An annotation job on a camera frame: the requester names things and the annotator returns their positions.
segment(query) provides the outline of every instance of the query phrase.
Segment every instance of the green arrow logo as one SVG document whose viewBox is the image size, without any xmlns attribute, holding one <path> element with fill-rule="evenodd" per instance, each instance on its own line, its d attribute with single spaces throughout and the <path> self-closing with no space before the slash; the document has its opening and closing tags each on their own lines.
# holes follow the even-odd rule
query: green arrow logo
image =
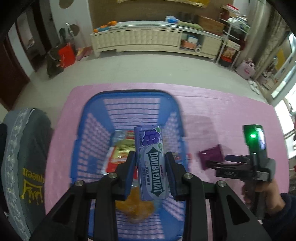
<svg viewBox="0 0 296 241">
<path fill-rule="evenodd" d="M 152 188 L 151 193 L 155 194 L 159 197 L 159 195 L 165 191 L 163 189 L 163 185 L 161 182 L 160 175 L 160 164 L 159 164 L 159 156 L 160 151 L 156 150 L 154 147 L 151 148 L 149 152 L 146 153 L 149 157 L 150 167 L 151 167 L 151 175 L 152 175 Z"/>
</svg>

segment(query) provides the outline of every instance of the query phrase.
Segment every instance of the brown wooden door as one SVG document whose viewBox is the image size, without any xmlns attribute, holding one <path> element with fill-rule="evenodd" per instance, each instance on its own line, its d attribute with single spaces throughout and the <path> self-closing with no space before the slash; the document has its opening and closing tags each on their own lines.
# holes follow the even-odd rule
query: brown wooden door
<svg viewBox="0 0 296 241">
<path fill-rule="evenodd" d="M 11 110 L 29 81 L 6 37 L 0 44 L 0 103 Z"/>
</svg>

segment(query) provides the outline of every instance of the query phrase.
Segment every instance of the blue plastic basket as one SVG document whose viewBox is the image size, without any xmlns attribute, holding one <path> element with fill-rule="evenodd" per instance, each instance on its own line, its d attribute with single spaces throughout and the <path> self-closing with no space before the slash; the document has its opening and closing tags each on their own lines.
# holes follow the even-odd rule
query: blue plastic basket
<svg viewBox="0 0 296 241">
<path fill-rule="evenodd" d="M 101 169 L 116 129 L 133 130 L 135 126 L 163 126 L 165 152 L 176 152 L 186 169 L 183 126 L 176 100 L 168 93 L 155 90 L 102 92 L 85 105 L 75 142 L 71 178 L 93 182 L 103 175 Z M 95 201 L 91 205 L 89 236 L 93 236 Z M 117 212 L 119 240 L 177 240 L 183 234 L 185 203 L 176 202 L 171 194 L 156 213 L 140 223 L 128 222 Z"/>
</svg>

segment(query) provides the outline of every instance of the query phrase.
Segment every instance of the person's arm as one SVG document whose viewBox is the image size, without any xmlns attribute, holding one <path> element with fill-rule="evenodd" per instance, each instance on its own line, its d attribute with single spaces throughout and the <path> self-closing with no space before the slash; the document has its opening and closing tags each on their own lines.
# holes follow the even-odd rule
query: person's arm
<svg viewBox="0 0 296 241">
<path fill-rule="evenodd" d="M 294 235 L 291 236 L 289 233 L 296 230 L 296 197 L 287 193 L 280 194 L 276 180 L 270 183 L 262 182 L 255 190 L 266 193 L 267 214 L 262 220 L 262 225 L 272 240 L 294 239 Z M 242 194 L 246 204 L 249 204 L 251 200 L 245 187 L 242 189 Z"/>
</svg>

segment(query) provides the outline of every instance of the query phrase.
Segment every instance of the hand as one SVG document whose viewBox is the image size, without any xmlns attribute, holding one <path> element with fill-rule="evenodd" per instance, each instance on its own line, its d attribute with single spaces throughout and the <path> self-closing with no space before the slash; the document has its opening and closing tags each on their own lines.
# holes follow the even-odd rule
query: hand
<svg viewBox="0 0 296 241">
<path fill-rule="evenodd" d="M 265 192 L 266 193 L 266 208 L 269 215 L 274 215 L 281 211 L 286 203 L 282 199 L 279 193 L 279 187 L 275 179 L 272 182 L 260 182 L 255 187 L 256 192 Z M 248 191 L 246 191 L 245 185 L 242 187 L 242 195 L 247 204 L 251 203 L 251 200 L 248 198 Z"/>
</svg>

